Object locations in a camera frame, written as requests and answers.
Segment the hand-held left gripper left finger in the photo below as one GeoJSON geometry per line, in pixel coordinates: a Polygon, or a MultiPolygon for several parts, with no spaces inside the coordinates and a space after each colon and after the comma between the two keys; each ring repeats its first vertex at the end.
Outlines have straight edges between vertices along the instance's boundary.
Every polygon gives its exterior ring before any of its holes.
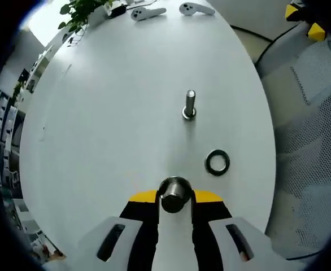
{"type": "Polygon", "coordinates": [[[119,216],[85,234],[73,257],[54,259],[43,270],[151,270],[158,242],[159,193],[131,196],[119,216]]]}

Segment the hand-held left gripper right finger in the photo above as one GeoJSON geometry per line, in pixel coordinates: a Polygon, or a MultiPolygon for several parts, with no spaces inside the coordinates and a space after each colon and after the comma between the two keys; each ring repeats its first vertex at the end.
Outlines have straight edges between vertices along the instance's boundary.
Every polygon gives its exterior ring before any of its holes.
{"type": "Polygon", "coordinates": [[[212,192],[192,194],[192,240],[199,270],[304,270],[277,254],[271,240],[242,218],[232,217],[212,192]]]}

